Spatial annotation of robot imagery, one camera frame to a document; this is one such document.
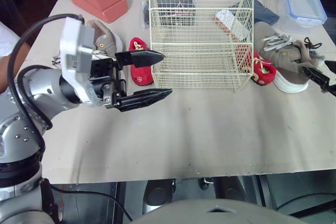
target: red slipper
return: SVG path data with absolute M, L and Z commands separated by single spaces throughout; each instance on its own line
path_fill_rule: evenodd
M 251 79 L 257 84 L 264 86 L 274 81 L 277 73 L 277 68 L 272 65 L 272 62 L 266 59 L 261 59 L 257 51 L 253 51 L 253 74 Z
M 250 56 L 251 48 L 246 45 L 239 45 L 236 49 L 237 63 L 242 72 L 250 73 L 251 63 Z M 277 68 L 271 61 L 260 58 L 257 51 L 253 51 L 253 74 L 251 79 L 260 86 L 265 86 L 274 81 Z
M 146 43 L 139 38 L 133 38 L 130 42 L 129 51 L 142 49 L 148 49 Z M 131 77 L 134 83 L 139 86 L 149 85 L 154 82 L 151 67 L 136 68 L 134 65 L 131 65 Z

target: white table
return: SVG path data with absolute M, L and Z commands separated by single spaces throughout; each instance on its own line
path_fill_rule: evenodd
M 142 1 L 128 0 L 129 11 L 108 24 L 125 43 L 124 49 L 133 37 L 149 42 L 149 30 L 140 21 Z M 276 12 L 277 0 L 260 1 Z M 51 15 L 60 13 L 95 18 L 71 0 L 58 0 Z M 58 54 L 63 22 L 44 26 L 25 65 L 50 66 L 51 57 Z M 313 29 L 309 37 L 323 42 L 319 53 L 335 57 L 335 45 L 323 27 Z M 131 80 L 128 83 L 129 93 L 139 89 Z M 314 83 L 299 94 L 252 81 L 238 93 L 174 90 L 148 108 L 124 113 L 81 105 L 56 116 L 53 124 L 44 135 L 43 159 L 43 176 L 52 183 L 336 168 L 336 98 L 321 93 Z

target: wire basket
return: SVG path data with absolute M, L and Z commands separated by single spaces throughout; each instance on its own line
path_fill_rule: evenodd
M 253 0 L 149 0 L 159 88 L 241 88 L 253 73 Z

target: shoelace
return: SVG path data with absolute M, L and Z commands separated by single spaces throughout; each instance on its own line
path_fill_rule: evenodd
M 261 72 L 263 73 L 263 74 L 266 74 L 266 73 L 269 73 L 269 71 L 266 69 L 266 68 L 264 68 L 264 65 L 263 64 L 272 64 L 271 62 L 263 62 L 262 61 L 262 59 L 258 59 L 258 58 L 254 58 L 253 59 L 253 62 L 255 63 L 255 64 L 257 64 L 258 62 L 260 62 L 260 69 L 261 69 Z
M 322 43 L 317 43 L 315 45 L 313 45 L 313 43 L 310 41 L 310 39 L 308 37 L 304 38 L 304 43 L 305 43 L 305 46 L 309 49 L 309 50 L 316 50 L 318 49 L 319 47 L 322 46 Z
M 261 41 L 268 41 L 266 43 L 267 47 L 264 47 L 264 51 L 271 51 L 273 49 L 278 50 L 282 47 L 285 47 L 287 45 L 291 45 L 291 36 L 286 36 L 286 35 L 279 35 L 276 34 L 274 36 L 271 37 L 266 37 L 264 39 L 262 39 Z
M 135 47 L 136 50 L 143 49 L 142 46 L 140 44 L 138 44 L 136 41 L 134 42 L 134 47 Z

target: white shoelace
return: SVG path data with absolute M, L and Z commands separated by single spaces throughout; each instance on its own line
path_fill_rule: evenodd
M 264 47 L 264 51 L 267 52 L 273 49 L 278 50 L 287 45 L 291 45 L 292 44 L 291 39 L 292 39 L 291 36 L 287 37 L 286 35 L 276 34 L 274 36 L 264 38 L 261 41 L 268 41 L 266 43 L 267 47 Z

